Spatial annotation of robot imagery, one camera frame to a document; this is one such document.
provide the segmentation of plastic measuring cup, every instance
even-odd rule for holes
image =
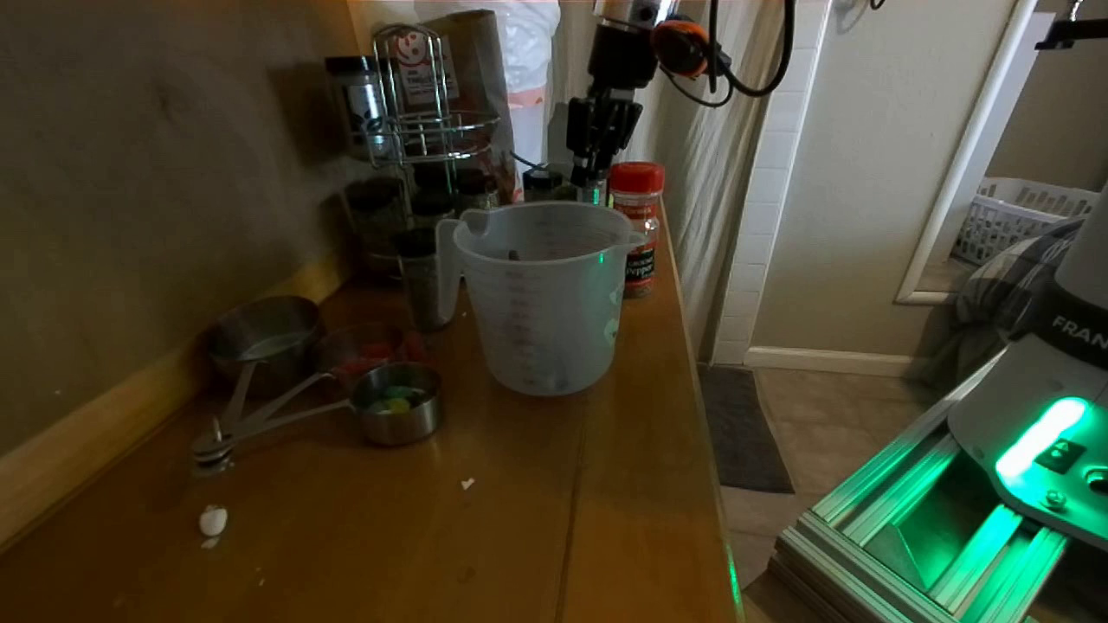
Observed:
[[[462,212],[453,224],[484,366],[518,396],[575,396],[616,351],[625,250],[620,212],[536,201]]]

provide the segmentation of white pill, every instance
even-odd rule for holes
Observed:
[[[229,510],[226,506],[206,506],[204,511],[199,511],[199,533],[206,536],[206,540],[217,540],[221,536],[221,529],[229,529]]]

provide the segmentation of wooden countertop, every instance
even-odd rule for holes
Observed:
[[[348,284],[325,306],[333,324],[361,318],[401,318],[401,296]],[[217,479],[189,472],[189,442],[226,392],[196,399],[0,557],[3,621],[737,621],[668,254],[582,396],[497,389],[468,311],[430,363],[431,438],[378,451],[325,416]],[[204,506],[232,511],[211,551]]]

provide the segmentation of floor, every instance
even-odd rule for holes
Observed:
[[[722,487],[728,536],[743,584],[764,570],[775,533],[929,404],[916,389],[871,375],[756,371],[756,385],[797,490]]]

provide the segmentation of bottle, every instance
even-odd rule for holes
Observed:
[[[652,292],[659,232],[660,232],[660,193],[666,170],[659,164],[611,164],[609,176],[609,209],[623,212],[642,242],[625,254],[625,296]]]

